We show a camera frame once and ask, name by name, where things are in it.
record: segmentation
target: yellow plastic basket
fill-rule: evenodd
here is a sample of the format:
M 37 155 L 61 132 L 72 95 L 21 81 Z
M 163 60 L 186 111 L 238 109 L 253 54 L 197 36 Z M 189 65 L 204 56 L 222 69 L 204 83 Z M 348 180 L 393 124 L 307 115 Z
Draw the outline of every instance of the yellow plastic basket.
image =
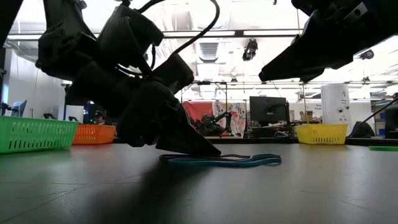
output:
M 344 144 L 347 124 L 307 124 L 296 126 L 298 141 L 306 144 Z

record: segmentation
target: blue strap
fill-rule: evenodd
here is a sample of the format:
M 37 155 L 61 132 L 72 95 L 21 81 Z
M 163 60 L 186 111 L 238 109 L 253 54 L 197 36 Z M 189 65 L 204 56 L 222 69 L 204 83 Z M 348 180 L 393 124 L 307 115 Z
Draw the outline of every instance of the blue strap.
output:
M 225 159 L 238 157 L 244 159 Z M 266 164 L 280 164 L 282 159 L 275 154 L 257 154 L 253 156 L 224 155 L 220 157 L 193 157 L 188 155 L 163 155 L 161 160 L 174 165 L 218 166 L 218 167 L 254 167 Z

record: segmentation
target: green object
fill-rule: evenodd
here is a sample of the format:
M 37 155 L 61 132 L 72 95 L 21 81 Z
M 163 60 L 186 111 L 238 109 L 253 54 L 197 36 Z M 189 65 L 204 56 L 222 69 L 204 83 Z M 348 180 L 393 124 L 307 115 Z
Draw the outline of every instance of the green object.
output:
M 375 151 L 398 151 L 398 146 L 369 146 L 369 148 Z
M 77 126 L 73 121 L 0 116 L 0 154 L 68 148 Z

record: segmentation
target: person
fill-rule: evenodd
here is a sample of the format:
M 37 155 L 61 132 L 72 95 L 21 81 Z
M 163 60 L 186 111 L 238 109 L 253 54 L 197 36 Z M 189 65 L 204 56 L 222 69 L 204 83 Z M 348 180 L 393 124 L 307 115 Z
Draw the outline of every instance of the person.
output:
M 95 111 L 94 123 L 105 124 L 105 114 L 102 111 Z
M 197 125 L 197 131 L 203 136 L 220 136 L 225 131 L 223 127 L 212 123 L 212 116 L 205 113 L 201 117 L 201 122 Z

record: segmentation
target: ceiling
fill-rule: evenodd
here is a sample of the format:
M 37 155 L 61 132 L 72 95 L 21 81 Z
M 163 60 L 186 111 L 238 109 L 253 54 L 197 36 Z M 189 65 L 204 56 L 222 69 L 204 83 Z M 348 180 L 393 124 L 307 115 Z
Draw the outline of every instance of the ceiling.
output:
M 85 0 L 88 7 L 83 10 L 85 22 L 90 29 L 96 33 L 100 32 L 108 17 L 111 15 L 115 6 L 120 2 L 113 0 Z M 131 7 L 141 7 L 146 0 L 134 0 Z M 269 32 L 278 33 L 276 29 L 302 29 L 307 16 L 296 10 L 290 1 L 278 1 L 273 6 L 273 0 L 218 0 L 221 7 L 221 17 L 219 22 L 227 22 L 228 30 L 264 30 L 272 29 Z M 184 31 L 198 30 L 193 26 L 192 14 L 196 23 L 207 23 L 214 15 L 214 8 L 209 1 L 204 0 L 167 0 L 150 8 L 145 12 L 145 16 L 151 19 L 162 31 Z M 38 33 L 45 30 L 45 16 L 42 0 L 25 0 L 19 15 L 12 27 L 11 34 Z M 157 63 L 159 66 L 177 47 L 181 46 L 188 39 L 165 39 L 161 46 L 157 47 Z M 292 41 L 291 37 L 261 37 L 257 38 L 259 49 L 252 61 L 243 62 L 241 59 L 243 49 L 249 39 L 247 38 L 220 38 L 202 39 L 204 42 L 217 42 L 218 60 L 214 65 L 202 65 L 198 58 L 199 51 L 195 44 L 187 47 L 180 55 L 189 64 L 196 74 L 196 79 L 208 79 L 213 81 L 230 81 L 231 76 L 236 76 L 239 82 L 259 82 L 258 73 L 261 68 L 269 63 L 274 57 L 288 47 Z M 37 42 L 8 42 L 9 47 L 19 49 L 19 55 L 35 60 L 37 58 Z M 361 60 L 356 58 L 353 63 L 339 69 L 326 70 L 325 73 L 314 81 L 316 82 L 346 82 L 360 81 L 363 77 L 369 77 L 371 81 L 389 81 L 397 79 L 398 74 L 398 37 L 391 39 L 373 47 L 375 57 L 372 60 Z M 320 91 L 319 85 L 312 85 L 310 90 L 314 94 Z M 387 93 L 386 88 L 392 84 L 372 85 L 371 89 L 375 93 Z M 352 86 L 353 94 L 361 89 L 362 86 Z M 263 90 L 262 93 L 253 90 L 253 86 L 245 85 L 242 87 L 247 90 L 230 90 L 231 95 L 236 98 L 245 98 L 248 94 L 254 95 L 275 95 L 292 97 L 299 92 L 300 86 L 285 86 L 277 84 L 273 89 Z M 221 93 L 217 93 L 217 87 L 210 88 L 209 92 L 215 92 L 215 97 L 222 98 Z M 188 98 L 204 98 L 203 94 L 190 91 L 184 93 Z

